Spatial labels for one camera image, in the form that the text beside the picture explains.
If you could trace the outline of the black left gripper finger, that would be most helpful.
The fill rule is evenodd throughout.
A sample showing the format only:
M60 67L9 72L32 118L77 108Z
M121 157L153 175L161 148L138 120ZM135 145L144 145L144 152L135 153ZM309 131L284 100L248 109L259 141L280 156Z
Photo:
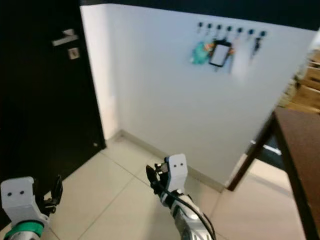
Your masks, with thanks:
M55 178L53 188L51 189L51 204L59 205L63 194L62 176L58 174Z

